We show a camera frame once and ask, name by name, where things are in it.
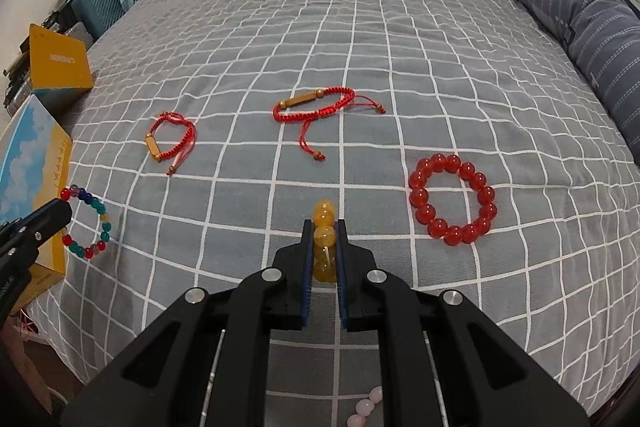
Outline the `grey checked bed sheet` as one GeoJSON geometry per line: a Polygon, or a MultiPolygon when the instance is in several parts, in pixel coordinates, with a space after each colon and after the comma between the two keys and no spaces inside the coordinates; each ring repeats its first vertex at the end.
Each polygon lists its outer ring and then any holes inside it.
{"type": "Polygon", "coordinates": [[[225,291],[321,199],[420,291],[454,288],[597,410],[639,362],[639,170],[514,0],[140,0],[90,49],[70,182],[113,236],[29,306],[81,380],[187,289],[225,291]],[[173,176],[145,133],[191,119],[173,176]]]}

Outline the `blue striped pillow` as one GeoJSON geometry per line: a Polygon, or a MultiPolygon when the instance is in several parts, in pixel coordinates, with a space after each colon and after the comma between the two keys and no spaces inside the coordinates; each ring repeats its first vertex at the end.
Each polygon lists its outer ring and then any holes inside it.
{"type": "Polygon", "coordinates": [[[518,0],[550,34],[639,158],[639,17],[625,0],[518,0]]]}

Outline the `black items pile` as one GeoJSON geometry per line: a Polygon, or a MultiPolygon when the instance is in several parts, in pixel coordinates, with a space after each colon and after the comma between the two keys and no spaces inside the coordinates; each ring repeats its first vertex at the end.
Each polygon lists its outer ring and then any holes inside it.
{"type": "Polygon", "coordinates": [[[1,0],[1,68],[17,57],[31,24],[41,24],[66,0],[1,0]]]}

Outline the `grey hard case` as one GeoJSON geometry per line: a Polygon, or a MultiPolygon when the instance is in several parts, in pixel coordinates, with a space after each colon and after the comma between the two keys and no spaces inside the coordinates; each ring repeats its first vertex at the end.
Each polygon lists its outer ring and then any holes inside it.
{"type": "Polygon", "coordinates": [[[4,73],[9,90],[3,105],[10,116],[33,94],[53,115],[70,108],[93,88],[85,43],[36,24],[27,48],[4,73]]]}

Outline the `white cardboard box blue rim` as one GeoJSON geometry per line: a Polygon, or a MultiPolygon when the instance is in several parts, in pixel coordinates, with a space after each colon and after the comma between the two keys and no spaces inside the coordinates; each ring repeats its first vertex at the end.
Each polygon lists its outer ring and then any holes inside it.
{"type": "Polygon", "coordinates": [[[29,95],[1,135],[1,220],[25,218],[67,184],[72,139],[56,121],[93,87],[85,43],[32,24],[29,95]]]}

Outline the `red cord bracelet gold tube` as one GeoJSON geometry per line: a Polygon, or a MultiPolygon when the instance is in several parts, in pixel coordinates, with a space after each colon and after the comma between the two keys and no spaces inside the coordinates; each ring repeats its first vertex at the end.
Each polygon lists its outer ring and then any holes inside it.
{"type": "Polygon", "coordinates": [[[166,176],[173,176],[194,149],[198,130],[194,122],[177,112],[158,115],[143,142],[149,155],[159,164],[166,165],[166,176]]]}

